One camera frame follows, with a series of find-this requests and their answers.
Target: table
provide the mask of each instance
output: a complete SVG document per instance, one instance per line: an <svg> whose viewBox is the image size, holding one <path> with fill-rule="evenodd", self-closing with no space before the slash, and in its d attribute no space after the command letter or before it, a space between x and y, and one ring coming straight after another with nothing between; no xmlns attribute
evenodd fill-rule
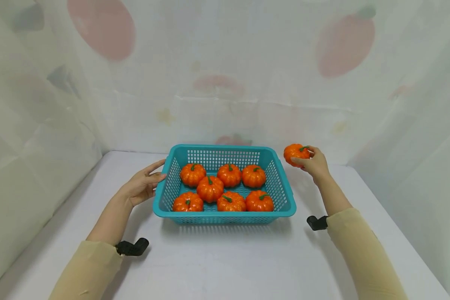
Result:
<svg viewBox="0 0 450 300"><path fill-rule="evenodd" d="M0 279L0 299L47 299L68 260L118 188L165 155L109 152ZM357 299L340 253L326 231L306 219L325 215L311 177L282 161L297 213L269 225L177 225L134 209L124 236L150 241L142 257L126 258L104 299ZM409 299L447 300L430 272L351 167L330 172L382 242Z"/></svg>

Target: basket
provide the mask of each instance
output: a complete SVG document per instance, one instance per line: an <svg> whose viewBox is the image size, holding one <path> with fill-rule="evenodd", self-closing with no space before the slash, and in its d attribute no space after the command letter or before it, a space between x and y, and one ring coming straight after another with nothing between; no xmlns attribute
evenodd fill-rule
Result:
<svg viewBox="0 0 450 300"><path fill-rule="evenodd" d="M275 210L272 212L219 212L216 204L204 203L203 212L173 212L172 206L182 193L196 189L184 186L180 180L180 171L188 163L202 164L207 175L216 176L218 168L224 164L235 164L240 170L247 165L259 165L267 176L265 185L260 189L273 199ZM234 146L234 145L176 145L165 161L164 181L156 188L153 212L159 217L170 218L178 224L266 224L276 218L291 217L297 206L285 171L276 152L268 147ZM244 198L251 190L241 183L230 189Z"/></svg>

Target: basket rim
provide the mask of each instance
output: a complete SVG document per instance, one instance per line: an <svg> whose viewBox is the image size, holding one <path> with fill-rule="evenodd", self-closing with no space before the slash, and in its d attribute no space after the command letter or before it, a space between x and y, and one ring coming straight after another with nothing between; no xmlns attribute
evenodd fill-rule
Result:
<svg viewBox="0 0 450 300"><path fill-rule="evenodd" d="M265 150L272 153L273 160L275 161L275 167L277 171L280 173L280 177L285 178L286 180L282 181L281 184L284 189L284 193L288 201L290 202L290 209L286 211L273 211L273 212L217 212L217 211L205 211L205 212L168 212L160 209L159 203L162 198L163 192L165 190L165 183L167 178L160 182L156 188L155 198L153 199L153 212L160 218L287 218L297 212L297 204L295 203L295 199L293 197L292 188L290 186L290 182L288 182L285 170L282 165L282 161L279 159L277 153L274 149L266 146L241 146L241 145L199 145L199 144L178 144L173 146L170 149L170 153L168 154L163 170L163 173L168 174L170 171L172 161L174 158L175 151L179 148L187 148L187 150L193 150L194 148L208 148L209 150L218 150L218 151L240 151L240 150Z"/></svg>

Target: sleeve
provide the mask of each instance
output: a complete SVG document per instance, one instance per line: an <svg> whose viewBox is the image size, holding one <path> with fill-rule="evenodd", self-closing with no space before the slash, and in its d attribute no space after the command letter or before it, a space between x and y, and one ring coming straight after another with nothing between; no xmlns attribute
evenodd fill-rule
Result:
<svg viewBox="0 0 450 300"><path fill-rule="evenodd" d="M112 245L83 241L65 267L49 300L99 300L120 269L123 256Z"/></svg>
<svg viewBox="0 0 450 300"><path fill-rule="evenodd" d="M327 218L328 234L342 253L360 300L408 299L387 253L357 209Z"/></svg>

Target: hand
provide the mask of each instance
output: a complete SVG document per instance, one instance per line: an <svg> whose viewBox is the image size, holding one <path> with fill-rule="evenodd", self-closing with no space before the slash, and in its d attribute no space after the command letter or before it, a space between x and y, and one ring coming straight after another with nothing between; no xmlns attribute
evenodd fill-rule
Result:
<svg viewBox="0 0 450 300"><path fill-rule="evenodd" d="M330 176L327 159L319 148L313 146L307 146L307 148L310 152L310 159L297 157L293 157L291 159L295 164L303 165L301 169L310 174L313 177L313 182L317 183L317 180Z"/></svg>
<svg viewBox="0 0 450 300"><path fill-rule="evenodd" d="M120 188L117 194L126 197L127 201L134 207L145 200L152 198L155 196L155 188L158 183L166 177L166 174L152 172L159 167L162 167L164 164L165 159L162 159L134 174L133 177Z"/></svg>

